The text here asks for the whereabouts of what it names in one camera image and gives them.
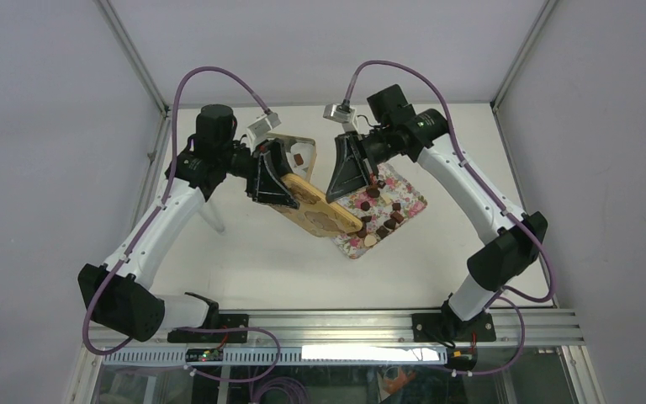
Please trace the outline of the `silver tin lid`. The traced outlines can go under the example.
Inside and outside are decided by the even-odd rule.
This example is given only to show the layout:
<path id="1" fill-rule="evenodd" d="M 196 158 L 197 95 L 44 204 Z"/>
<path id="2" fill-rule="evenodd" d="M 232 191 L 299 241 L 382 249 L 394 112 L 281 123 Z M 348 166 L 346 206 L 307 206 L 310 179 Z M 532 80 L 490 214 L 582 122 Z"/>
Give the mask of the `silver tin lid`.
<path id="1" fill-rule="evenodd" d="M 282 180 L 299 208 L 274 206 L 273 209 L 310 235 L 332 238 L 363 228 L 359 218 L 337 202 L 328 203 L 322 191 L 299 175 L 286 174 Z"/>

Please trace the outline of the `silver metal tongs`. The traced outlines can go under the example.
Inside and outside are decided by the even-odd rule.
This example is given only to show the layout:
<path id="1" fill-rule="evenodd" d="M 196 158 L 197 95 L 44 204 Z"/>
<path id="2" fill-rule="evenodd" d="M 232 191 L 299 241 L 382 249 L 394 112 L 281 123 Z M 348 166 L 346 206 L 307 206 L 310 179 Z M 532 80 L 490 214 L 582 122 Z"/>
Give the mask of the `silver metal tongs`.
<path id="1" fill-rule="evenodd" d="M 214 201 L 205 202 L 199 210 L 199 214 L 217 234 L 225 234 L 225 223 Z"/>

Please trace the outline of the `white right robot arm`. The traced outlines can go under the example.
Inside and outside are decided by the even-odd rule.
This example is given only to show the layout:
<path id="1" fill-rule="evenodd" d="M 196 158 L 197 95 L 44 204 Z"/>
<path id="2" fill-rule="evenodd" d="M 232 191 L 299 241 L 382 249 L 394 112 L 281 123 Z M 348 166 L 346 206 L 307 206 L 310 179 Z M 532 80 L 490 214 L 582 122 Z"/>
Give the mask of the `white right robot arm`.
<path id="1" fill-rule="evenodd" d="M 377 124 L 361 134 L 346 103 L 328 104 L 324 118 L 343 127 L 326 199 L 336 201 L 373 185 L 379 165 L 406 156 L 431 174 L 468 217 L 484 246 L 467 261 L 468 275 L 441 307 L 432 338 L 461 341 L 508 281 L 536 261 L 548 229 L 545 217 L 507 203 L 477 172 L 455 140 L 452 122 L 436 109 L 416 112 L 397 84 L 368 97 Z"/>

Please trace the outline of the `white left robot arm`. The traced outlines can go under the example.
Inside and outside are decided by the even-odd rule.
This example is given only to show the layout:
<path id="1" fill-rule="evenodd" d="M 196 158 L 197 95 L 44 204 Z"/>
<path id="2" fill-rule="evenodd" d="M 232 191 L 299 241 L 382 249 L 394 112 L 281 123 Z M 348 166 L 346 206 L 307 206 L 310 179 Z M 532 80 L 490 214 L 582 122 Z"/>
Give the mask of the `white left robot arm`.
<path id="1" fill-rule="evenodd" d="M 204 106 L 195 132 L 165 171 L 161 194 L 123 243 L 99 265 L 85 265 L 78 284 L 87 308 L 86 327 L 95 322 L 144 342 L 161 330 L 187 328 L 200 342 L 220 330 L 215 301 L 194 293 L 155 295 L 150 289 L 164 257 L 190 219 L 229 176 L 246 181 L 255 203 L 297 209 L 283 177 L 292 172 L 283 141 L 264 136 L 280 124 L 273 111 L 247 128 L 259 143 L 235 138 L 238 120 L 223 104 Z"/>

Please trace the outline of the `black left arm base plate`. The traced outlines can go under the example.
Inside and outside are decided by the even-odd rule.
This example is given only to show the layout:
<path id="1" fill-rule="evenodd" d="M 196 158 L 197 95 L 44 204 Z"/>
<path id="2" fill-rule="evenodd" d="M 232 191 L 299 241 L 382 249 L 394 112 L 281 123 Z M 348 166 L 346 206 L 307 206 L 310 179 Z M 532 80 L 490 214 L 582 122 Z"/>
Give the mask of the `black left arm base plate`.
<path id="1" fill-rule="evenodd" d="M 195 331 L 176 329 L 167 334 L 169 343 L 245 343 L 248 340 L 248 331 L 243 328 L 249 326 L 248 314 L 220 313 L 215 321 L 198 327 Z"/>

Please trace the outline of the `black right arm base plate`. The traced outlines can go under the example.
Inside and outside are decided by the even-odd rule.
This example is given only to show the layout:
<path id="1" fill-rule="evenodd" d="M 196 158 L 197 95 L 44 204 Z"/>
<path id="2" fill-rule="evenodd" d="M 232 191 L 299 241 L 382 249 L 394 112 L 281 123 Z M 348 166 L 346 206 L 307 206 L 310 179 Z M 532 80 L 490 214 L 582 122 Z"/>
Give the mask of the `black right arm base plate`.
<path id="1" fill-rule="evenodd" d="M 410 319 L 416 343 L 487 343 L 497 339 L 493 318 L 487 313 L 466 322 L 446 318 L 441 312 L 417 312 Z"/>

